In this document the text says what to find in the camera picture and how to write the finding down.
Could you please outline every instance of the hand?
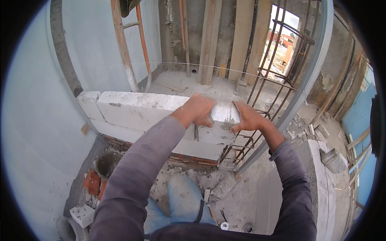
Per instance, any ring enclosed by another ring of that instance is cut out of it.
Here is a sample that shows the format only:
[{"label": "hand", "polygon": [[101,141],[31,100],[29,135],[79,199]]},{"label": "hand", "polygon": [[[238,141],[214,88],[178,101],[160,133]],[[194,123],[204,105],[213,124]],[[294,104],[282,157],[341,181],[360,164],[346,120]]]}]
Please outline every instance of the hand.
[{"label": "hand", "polygon": [[232,126],[230,132],[235,133],[241,130],[254,131],[261,128],[266,118],[261,116],[253,107],[242,100],[232,101],[240,112],[240,123]]},{"label": "hand", "polygon": [[186,129],[192,123],[212,127],[213,123],[209,119],[209,113],[212,111],[215,103],[215,99],[202,96],[201,93],[195,93],[170,116],[179,119]]}]

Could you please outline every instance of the leg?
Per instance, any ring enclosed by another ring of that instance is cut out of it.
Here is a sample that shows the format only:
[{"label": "leg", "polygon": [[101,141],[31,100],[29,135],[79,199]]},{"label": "leg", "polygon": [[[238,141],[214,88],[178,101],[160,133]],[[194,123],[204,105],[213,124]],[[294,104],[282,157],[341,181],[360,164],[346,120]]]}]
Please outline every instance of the leg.
[{"label": "leg", "polygon": [[145,207],[147,217],[144,223],[145,234],[151,234],[155,230],[170,225],[170,218],[164,214],[151,197],[147,199],[149,204]]},{"label": "leg", "polygon": [[[168,195],[171,224],[196,220],[203,198],[192,179],[184,174],[174,175],[168,184]],[[205,205],[200,223],[217,225]]]}]

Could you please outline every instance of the sky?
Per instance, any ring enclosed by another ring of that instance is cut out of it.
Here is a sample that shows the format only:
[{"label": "sky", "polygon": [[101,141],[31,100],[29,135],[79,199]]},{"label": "sky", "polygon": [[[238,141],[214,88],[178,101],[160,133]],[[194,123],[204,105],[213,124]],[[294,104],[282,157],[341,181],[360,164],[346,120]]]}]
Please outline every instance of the sky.
[{"label": "sky", "polygon": [[[275,5],[272,5],[271,22],[270,22],[270,25],[269,25],[269,27],[271,29],[273,29],[273,21],[272,21],[272,19],[275,19],[275,17],[276,17],[276,10],[277,10],[277,7]],[[278,17],[279,21],[281,21],[282,15],[283,15],[283,9],[280,8],[280,10],[279,10],[279,17]],[[286,15],[284,16],[284,23],[286,23],[286,24],[290,25],[291,27],[294,27],[295,29],[297,29],[298,28],[298,23],[299,23],[299,17],[296,16],[296,15],[293,15],[289,11],[286,11]],[[279,29],[280,29],[280,25],[277,24],[275,31],[279,31]],[[289,36],[292,33],[292,31],[290,31],[290,30],[288,30],[288,29],[283,27],[283,30],[281,31],[281,33]]]}]

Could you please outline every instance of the red brick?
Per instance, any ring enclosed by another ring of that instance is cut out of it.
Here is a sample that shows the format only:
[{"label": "red brick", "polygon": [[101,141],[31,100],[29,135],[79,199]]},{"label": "red brick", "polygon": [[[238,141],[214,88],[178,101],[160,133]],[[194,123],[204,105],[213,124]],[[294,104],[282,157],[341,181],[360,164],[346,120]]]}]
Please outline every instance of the red brick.
[{"label": "red brick", "polygon": [[98,198],[99,201],[100,201],[100,199],[102,199],[102,195],[103,195],[103,192],[105,191],[106,185],[107,185],[107,181],[103,181],[102,187],[100,188],[100,193],[99,193],[99,198]]},{"label": "red brick", "polygon": [[87,173],[87,177],[83,183],[83,186],[88,190],[89,194],[97,196],[99,193],[99,183],[100,177],[98,176],[97,172],[94,169],[90,169],[90,171]]}]

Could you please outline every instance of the cloth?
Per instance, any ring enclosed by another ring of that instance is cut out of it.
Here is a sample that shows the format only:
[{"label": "cloth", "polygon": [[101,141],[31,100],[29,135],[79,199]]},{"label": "cloth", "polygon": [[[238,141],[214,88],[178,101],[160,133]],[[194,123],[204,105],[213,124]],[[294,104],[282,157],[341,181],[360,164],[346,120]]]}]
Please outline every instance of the cloth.
[{"label": "cloth", "polygon": [[[109,178],[95,210],[90,240],[144,239],[150,188],[185,131],[177,118],[167,116],[129,148]],[[279,220],[271,236],[224,231],[212,224],[179,222],[156,230],[150,240],[315,240],[310,185],[299,157],[285,140],[271,158],[283,184]]]},{"label": "cloth", "polygon": [[[170,217],[161,211],[153,198],[147,199],[149,204],[145,208],[147,211],[147,218],[144,223],[145,234],[151,234],[167,225],[196,220],[203,198],[192,179],[184,174],[174,175],[168,183],[168,196]],[[212,224],[217,227],[216,221],[206,206],[203,208],[199,223]]]}]

